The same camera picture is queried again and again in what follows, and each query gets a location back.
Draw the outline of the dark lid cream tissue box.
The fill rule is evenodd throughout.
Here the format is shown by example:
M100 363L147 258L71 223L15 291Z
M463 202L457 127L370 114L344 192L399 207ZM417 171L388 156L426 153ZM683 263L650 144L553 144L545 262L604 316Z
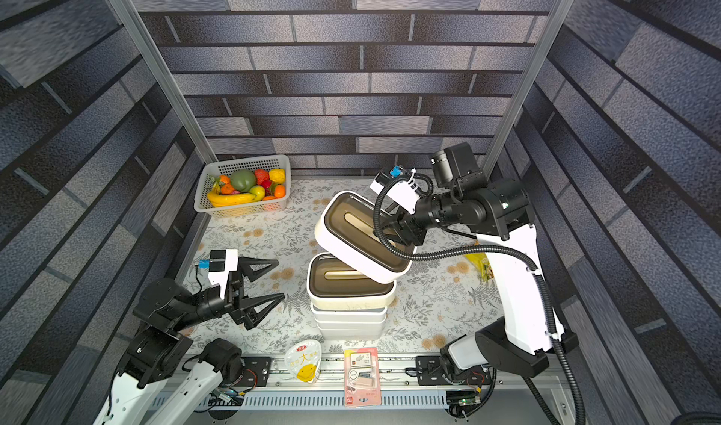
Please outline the dark lid cream tissue box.
M332 254L321 253L309 263L306 290L319 310L374 310L392 304L396 282L378 283Z
M411 261L389 252L374 234L374 205L352 191L337 193L315 224L324 250L371 280L389 284L404 276Z

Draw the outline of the grey lid tissue box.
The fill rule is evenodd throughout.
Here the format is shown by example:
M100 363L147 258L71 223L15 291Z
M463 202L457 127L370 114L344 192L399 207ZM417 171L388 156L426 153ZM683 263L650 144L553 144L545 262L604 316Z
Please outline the grey lid tissue box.
M319 329L325 340L378 340L381 332L366 332L351 329Z
M317 327L322 333L335 333L344 335L377 335L379 336L386 325L383 320L377 323L352 323L352 322L328 322L316 321Z
M352 324L378 324L386 320L387 308L371 310L322 310L315 305L311 312L318 322L352 323Z

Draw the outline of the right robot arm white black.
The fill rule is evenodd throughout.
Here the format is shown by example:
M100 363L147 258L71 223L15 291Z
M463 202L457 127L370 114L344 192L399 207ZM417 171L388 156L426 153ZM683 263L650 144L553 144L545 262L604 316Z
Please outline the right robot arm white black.
M502 316L472 335L454 340L441 351L447 376L454 379L486 366L533 378L554 354L564 369L566 355L578 347L578 336L561 323L540 267L535 217L529 195L518 180L491 183L478 167L467 143L432 154L434 176L426 189L422 175L396 167L384 189L401 207L388 226L397 241L420 246L432 228L463 225L474 246L406 254L413 261L484 255L494 273Z

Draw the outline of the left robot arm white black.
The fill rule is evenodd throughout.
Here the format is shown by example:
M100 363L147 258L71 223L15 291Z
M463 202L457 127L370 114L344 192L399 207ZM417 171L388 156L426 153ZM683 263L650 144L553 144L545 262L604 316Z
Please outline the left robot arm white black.
M193 344L184 330L225 315L247 330L258 327L285 295L249 297L244 283L259 280L278 265L276 260L241 257L235 250L213 250L208 260L208 288L191 293L170 278L146 287L133 311L146 328L121 357L96 423L145 421L146 412ZM248 393L266 387L272 364L270 357L246 357L224 339L213 340L191 361L189 373L148 423L183 424L210 395L242 405Z

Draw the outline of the green snack bag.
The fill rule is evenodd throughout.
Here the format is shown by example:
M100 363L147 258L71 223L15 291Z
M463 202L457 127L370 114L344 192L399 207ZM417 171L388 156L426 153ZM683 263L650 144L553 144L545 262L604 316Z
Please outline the green snack bag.
M485 253L467 254L465 258L475 267L481 282L488 282L495 278L491 263Z

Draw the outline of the white yellow snack pouch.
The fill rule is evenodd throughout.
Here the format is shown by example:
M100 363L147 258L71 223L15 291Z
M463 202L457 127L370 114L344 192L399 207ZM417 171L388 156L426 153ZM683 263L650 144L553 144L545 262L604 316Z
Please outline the white yellow snack pouch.
M285 366L299 381L313 384L320 373L322 347L318 340L303 340L285 352Z

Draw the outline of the yellow toy banana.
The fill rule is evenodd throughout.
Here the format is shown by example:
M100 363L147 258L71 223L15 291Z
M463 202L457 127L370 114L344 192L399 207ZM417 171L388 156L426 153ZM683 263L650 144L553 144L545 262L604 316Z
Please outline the yellow toy banana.
M255 195L253 195L251 193L223 195L220 193L216 193L214 191L210 191L207 194L207 199L213 207L221 208L221 207L236 206L236 205L247 204L247 203L254 203Z

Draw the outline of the white plastic basket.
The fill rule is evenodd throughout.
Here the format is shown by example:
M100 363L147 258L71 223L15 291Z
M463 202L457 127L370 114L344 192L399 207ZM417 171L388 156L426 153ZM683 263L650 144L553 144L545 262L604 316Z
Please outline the white plastic basket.
M255 169L264 169L265 171L283 169L285 171L285 196L280 199L267 201L250 201L249 203L226 204L223 206L213 205L208 194L212 191L215 180L222 175L231 175L240 169L249 169L250 171L254 171ZM290 160L284 154L210 163L201 171L195 190L193 208L197 213L208 214L213 218L232 218L233 216L281 211L287 208L291 185Z

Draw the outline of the green toy apple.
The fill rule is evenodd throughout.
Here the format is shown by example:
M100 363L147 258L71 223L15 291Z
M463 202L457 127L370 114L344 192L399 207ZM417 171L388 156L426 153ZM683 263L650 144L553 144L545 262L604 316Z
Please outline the green toy apple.
M267 192L264 186L256 185L249 190L249 194L253 196L252 201L263 201L267 195Z

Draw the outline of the small orange toy carrot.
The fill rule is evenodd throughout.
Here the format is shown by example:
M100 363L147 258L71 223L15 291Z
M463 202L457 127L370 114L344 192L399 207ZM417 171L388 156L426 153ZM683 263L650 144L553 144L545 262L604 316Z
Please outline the small orange toy carrot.
M231 195L235 192L235 188L233 188L230 178L225 175L218 177L214 189L222 195Z

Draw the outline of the red toy fruit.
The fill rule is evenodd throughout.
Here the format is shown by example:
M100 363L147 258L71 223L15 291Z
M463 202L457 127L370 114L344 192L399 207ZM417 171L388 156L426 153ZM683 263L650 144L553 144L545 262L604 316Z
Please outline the red toy fruit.
M264 169L257 169L255 171L255 180L258 185L262 186L262 184L270 180L270 175L267 171L264 171Z

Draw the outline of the pink stapler blister pack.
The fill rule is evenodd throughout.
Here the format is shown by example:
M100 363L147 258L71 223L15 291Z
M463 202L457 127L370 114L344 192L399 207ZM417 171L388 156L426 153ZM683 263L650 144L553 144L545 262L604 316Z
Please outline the pink stapler blister pack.
M344 370L345 407L381 406L379 355L377 354L377 348L345 350Z

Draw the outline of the aluminium front rail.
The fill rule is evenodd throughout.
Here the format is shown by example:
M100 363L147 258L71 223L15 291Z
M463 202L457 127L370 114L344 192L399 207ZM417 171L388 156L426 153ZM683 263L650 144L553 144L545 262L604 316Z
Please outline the aluminium front rail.
M414 377L406 374L405 369L412 367L416 355L411 354L381 354L379 356L379 376L382 391L411 391L411 390L469 390L470 386L443 386L422 387ZM320 373L313 384L302 383L297 380L285 366L281 355L272 355L272 372L266 387L252 387L252 393L272 391L342 391L345 386L344 360L339 355L324 355L320 363ZM534 385L542 392L568 389L563 371L554 357L550 357L550 368L533 379ZM243 387L234 387L234 390L243 391Z

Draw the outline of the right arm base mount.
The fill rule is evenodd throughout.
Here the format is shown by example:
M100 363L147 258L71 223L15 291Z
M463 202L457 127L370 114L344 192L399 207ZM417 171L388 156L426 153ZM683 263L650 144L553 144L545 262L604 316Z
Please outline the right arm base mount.
M457 369L450 359L443 355L418 355L412 367L406 368L408 376L414 377L422 387L443 386L490 386L493 381L491 370L484 366Z

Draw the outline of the right aluminium frame post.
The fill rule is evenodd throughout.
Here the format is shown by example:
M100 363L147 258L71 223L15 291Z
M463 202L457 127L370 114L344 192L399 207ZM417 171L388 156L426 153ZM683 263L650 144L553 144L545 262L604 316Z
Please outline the right aluminium frame post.
M529 91L531 90L533 83L535 83L546 58L548 57L548 53L561 30L561 25L565 21L573 2L574 0L555 0L553 3L553 7L548 15L548 20L546 21L544 30L533 48L531 58L529 58L529 62L523 71L520 83L518 84L516 91L514 92L511 101L503 114L490 146L483 157L481 171L484 175L484 179L486 179L486 182L490 180L492 172L497 166L501 150L510 135L512 127L516 124L522 114L522 106L524 105Z

